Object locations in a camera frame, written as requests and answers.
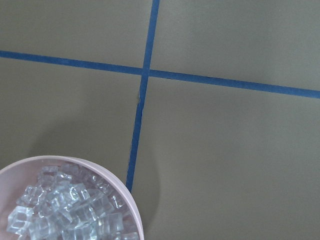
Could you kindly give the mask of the pink bowl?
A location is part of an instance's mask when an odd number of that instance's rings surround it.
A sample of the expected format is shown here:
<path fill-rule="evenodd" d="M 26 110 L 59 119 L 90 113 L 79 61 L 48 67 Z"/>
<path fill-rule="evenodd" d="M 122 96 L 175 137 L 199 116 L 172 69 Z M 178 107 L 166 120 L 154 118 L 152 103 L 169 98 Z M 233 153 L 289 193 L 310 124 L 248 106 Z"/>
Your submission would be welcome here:
<path fill-rule="evenodd" d="M 107 180 L 125 200 L 136 223 L 140 239 L 143 240 L 145 238 L 137 204 L 130 191 L 116 175 L 101 165 L 85 159 L 70 156 L 42 155 L 16 161 L 0 170 L 0 238 L 2 240 L 17 240 L 19 238 L 17 234 L 7 232 L 6 228 L 8 215 L 16 207 L 16 200 L 22 195 L 26 186 L 36 183 L 38 172 L 42 167 L 60 166 L 64 163 L 83 166 Z"/>

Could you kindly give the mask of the clear ice cubes pile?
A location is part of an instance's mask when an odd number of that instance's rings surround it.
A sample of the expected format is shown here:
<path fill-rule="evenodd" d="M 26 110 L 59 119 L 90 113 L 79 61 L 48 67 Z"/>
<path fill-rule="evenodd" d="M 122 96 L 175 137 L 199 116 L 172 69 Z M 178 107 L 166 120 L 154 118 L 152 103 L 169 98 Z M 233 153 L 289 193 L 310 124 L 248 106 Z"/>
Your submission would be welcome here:
<path fill-rule="evenodd" d="M 7 218 L 19 240 L 139 240 L 125 199 L 111 183 L 83 166 L 44 166 Z"/>

